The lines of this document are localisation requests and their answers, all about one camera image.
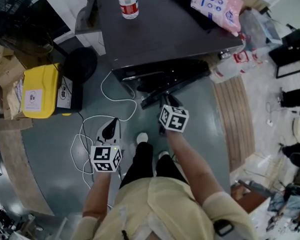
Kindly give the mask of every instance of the white label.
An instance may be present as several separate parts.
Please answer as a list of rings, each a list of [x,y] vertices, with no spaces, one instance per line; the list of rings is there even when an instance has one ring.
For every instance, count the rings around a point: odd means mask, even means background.
[[[41,111],[42,89],[27,90],[24,96],[24,111]]]
[[[62,84],[58,90],[56,106],[58,108],[70,109],[72,98],[72,81],[62,77]]]

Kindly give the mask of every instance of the water bottle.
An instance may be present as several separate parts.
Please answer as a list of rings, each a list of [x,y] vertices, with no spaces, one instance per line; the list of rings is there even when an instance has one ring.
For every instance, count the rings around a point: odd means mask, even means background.
[[[138,16],[138,0],[119,0],[119,4],[125,19],[131,20]]]

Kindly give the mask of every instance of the person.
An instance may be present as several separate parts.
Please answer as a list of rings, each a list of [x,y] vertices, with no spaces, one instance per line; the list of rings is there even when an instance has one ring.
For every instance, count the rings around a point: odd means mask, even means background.
[[[258,239],[248,214],[183,135],[167,130],[166,136],[186,178],[166,151],[159,155],[154,177],[153,146],[140,133],[114,207],[107,214],[111,174],[99,173],[72,240],[212,240],[220,220],[230,222],[242,239]]]
[[[290,159],[291,163],[300,168],[300,143],[290,146],[279,143],[282,153]]]
[[[249,183],[249,187],[262,196],[271,198],[267,210],[276,214],[268,222],[269,229],[272,229],[273,224],[282,217],[291,218],[297,224],[294,231],[300,228],[300,186],[290,183],[285,187],[284,191],[270,191],[252,180]]]
[[[280,105],[283,108],[300,107],[300,89],[284,92],[281,91]]]

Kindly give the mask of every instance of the fan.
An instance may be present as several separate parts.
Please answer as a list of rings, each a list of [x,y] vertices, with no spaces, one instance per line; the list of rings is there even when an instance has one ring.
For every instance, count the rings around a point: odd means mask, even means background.
[[[0,0],[0,45],[34,57],[48,56],[56,49],[66,57],[63,70],[68,77],[80,84],[85,82],[96,70],[96,53],[91,48],[80,48],[68,54],[52,40],[35,13],[31,0]]]

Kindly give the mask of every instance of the black pants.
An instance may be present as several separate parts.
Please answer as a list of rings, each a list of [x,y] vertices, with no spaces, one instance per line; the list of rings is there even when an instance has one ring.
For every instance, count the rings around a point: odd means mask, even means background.
[[[300,143],[291,146],[284,146],[282,153],[288,157],[295,166],[300,167]]]
[[[281,107],[294,108],[300,107],[300,89],[282,92]]]
[[[147,142],[141,142],[137,146],[133,163],[123,178],[120,189],[133,181],[154,176],[152,170],[153,152],[153,146]],[[159,159],[156,164],[156,175],[158,177],[174,178],[187,183],[169,155],[164,155]]]

